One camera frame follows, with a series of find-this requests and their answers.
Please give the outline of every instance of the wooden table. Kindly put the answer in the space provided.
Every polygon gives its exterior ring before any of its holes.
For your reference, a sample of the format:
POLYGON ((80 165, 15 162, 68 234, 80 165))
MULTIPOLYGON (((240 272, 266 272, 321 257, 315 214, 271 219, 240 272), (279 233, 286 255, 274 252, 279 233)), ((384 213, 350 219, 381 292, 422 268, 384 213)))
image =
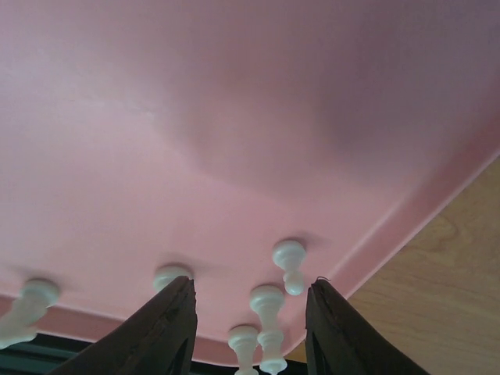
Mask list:
MULTIPOLYGON (((350 302, 433 375, 498 375, 500 159, 350 302)), ((288 358, 304 362, 304 345, 288 358)))

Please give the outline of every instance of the pink surface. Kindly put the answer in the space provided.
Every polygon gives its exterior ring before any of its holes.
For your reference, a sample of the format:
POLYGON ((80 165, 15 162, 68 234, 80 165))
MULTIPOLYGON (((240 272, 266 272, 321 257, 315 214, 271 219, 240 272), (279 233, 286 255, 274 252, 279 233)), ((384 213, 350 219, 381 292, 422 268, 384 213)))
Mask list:
POLYGON ((275 243, 350 295, 499 155, 499 2, 115 5, 0 2, 0 309, 53 279, 43 331, 98 340, 183 263, 195 359, 234 365, 275 243))

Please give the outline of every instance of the chess pawn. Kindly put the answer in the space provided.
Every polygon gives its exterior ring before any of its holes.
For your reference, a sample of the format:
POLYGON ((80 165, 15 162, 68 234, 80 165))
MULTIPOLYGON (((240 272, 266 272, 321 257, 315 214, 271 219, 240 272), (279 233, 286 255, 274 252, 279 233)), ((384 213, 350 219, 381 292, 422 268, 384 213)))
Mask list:
POLYGON ((304 276, 298 270, 305 259, 305 248, 300 242, 286 240, 276 245, 273 261, 284 271, 284 287, 290 295, 300 295, 304 289, 304 276))
POLYGON ((156 271, 153 287, 156 292, 161 291, 179 276, 193 278, 193 274, 187 269, 179 266, 164 266, 156 271))
POLYGON ((234 350, 240 369, 235 375, 259 375, 252 367, 257 349, 257 330, 251 326, 238 326, 229 331, 229 347, 234 350))
POLYGON ((277 287, 263 285, 252 291, 250 308, 259 315, 262 324, 262 332, 257 336, 262 346, 260 369, 271 375, 277 375, 287 368, 287 362, 281 355, 284 334, 277 322, 283 304, 284 295, 277 287))
POLYGON ((37 336, 32 327, 59 299, 59 288, 48 280, 29 280, 12 308, 0 318, 0 349, 37 336))

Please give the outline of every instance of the white chess piece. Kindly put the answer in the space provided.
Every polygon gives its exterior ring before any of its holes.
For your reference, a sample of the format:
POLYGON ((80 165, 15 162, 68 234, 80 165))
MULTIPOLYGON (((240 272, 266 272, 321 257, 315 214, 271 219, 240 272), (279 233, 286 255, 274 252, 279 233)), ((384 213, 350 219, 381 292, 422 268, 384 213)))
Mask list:
POLYGON ((257 349, 257 333, 251 326, 238 326, 229 331, 227 343, 236 353, 240 366, 235 375, 259 375, 252 367, 253 355, 257 349))
POLYGON ((187 276, 193 279, 193 274, 186 268, 179 266, 164 266, 156 271, 153 287, 156 292, 159 292, 179 276, 187 276))
POLYGON ((276 245, 273 261, 284 270, 284 287, 290 295, 300 295, 304 289, 304 276, 298 270, 305 259, 305 248, 300 242, 286 240, 276 245))
POLYGON ((37 336, 32 327, 47 308, 59 299, 59 288, 48 280, 29 280, 12 308, 0 318, 0 349, 20 342, 31 341, 37 336))
POLYGON ((262 346, 260 369, 271 375, 277 375, 287 368, 287 361, 281 354, 284 335, 277 320, 283 305, 284 295, 277 287, 263 285, 252 291, 250 308, 259 315, 262 324, 262 332, 257 336, 257 341, 262 346))

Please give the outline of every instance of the wooden surface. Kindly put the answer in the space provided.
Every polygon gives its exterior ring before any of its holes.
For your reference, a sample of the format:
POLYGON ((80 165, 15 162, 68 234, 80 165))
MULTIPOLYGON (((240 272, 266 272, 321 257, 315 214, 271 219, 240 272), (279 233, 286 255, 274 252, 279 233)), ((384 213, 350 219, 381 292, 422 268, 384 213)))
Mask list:
POLYGON ((433 375, 499 375, 500 159, 349 301, 433 375))

